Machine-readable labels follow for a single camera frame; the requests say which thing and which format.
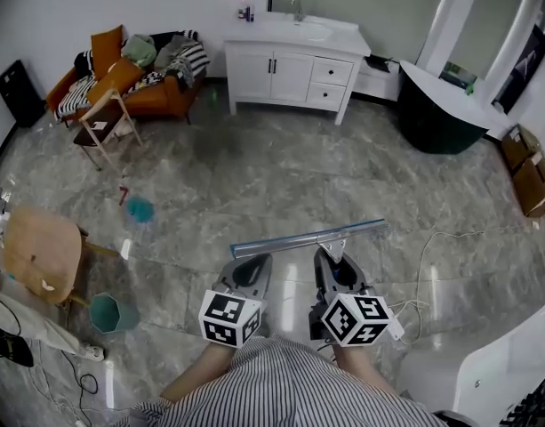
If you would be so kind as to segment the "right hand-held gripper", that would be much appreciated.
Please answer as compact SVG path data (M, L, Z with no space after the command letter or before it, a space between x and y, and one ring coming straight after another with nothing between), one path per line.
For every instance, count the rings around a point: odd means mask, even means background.
M347 255L334 262L323 247L314 254L317 303L309 313L312 340L333 340L341 347L368 346L384 334L401 339L405 330L365 274Z

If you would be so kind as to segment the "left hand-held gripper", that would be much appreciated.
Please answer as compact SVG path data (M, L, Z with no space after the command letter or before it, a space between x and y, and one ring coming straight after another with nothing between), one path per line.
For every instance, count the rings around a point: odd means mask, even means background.
M224 266L198 314L206 341L240 349L255 334L267 307L272 262L271 254L258 254Z

